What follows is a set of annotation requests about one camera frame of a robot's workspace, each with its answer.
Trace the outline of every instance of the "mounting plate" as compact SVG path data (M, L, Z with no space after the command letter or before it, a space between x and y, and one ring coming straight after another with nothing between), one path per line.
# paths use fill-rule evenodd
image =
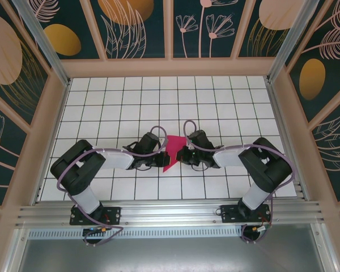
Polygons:
M262 223L262 217L259 215L259 213L266 220L271 220L270 207L267 204L262 204L260 207L258 207L258 209L255 210L248 219L243 218L243 216L238 212L238 205L220 206L220 216L222 217L223 223Z
M86 226L86 225L97 225L86 218L82 212L73 207L71 210L69 225L71 226ZM121 208L120 207L104 207L101 219L99 220L101 223L110 224L110 225L118 225L121 219Z

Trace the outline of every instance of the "enclosure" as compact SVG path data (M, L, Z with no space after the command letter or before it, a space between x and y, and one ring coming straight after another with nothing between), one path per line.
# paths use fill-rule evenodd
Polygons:
M124 230L87 248L50 166L81 139L122 148L161 126L184 141L186 120L214 146L264 137L296 165L267 237L243 243L216 213L252 186L245 167L172 157L98 172ZM340 271L340 0L0 0L0 271L260 266Z

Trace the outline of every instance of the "pink object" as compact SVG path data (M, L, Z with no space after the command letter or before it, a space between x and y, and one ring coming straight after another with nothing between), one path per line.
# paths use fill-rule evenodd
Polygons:
M178 162L176 160L176 154L185 145L186 145L185 137L168 135L168 143L166 145L165 151L169 154L171 160L170 160L170 165L164 167L163 173L166 172L168 169L170 169L170 167L172 167L174 164Z

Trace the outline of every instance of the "grid tile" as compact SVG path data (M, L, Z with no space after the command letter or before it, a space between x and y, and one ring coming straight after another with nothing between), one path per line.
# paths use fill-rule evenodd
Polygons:
M49 166L79 139L97 147L122 148L156 125L168 135L182 136L187 119L203 129L214 146L253 143L262 135L284 152L262 77L87 78L73 80ZM186 133L193 131L189 124ZM158 129L154 133L164 137ZM249 189L243 166L203 171L201 164L194 169L198 171L180 163L165 173L155 167L103 168L91 186L100 200L240 198ZM56 189L49 168L42 187L43 201L69 200ZM296 196L293 184L276 195Z

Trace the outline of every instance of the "metal rail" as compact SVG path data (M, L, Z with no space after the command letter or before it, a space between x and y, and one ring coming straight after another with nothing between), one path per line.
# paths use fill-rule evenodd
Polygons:
M121 207L124 227L224 226L215 211L220 205L235 205L237 200L202 199L193 201L108 201L104 206ZM23 206L17 228L63 228L69 225L71 202L40 202ZM318 202L302 199L275 199L274 224L321 223Z

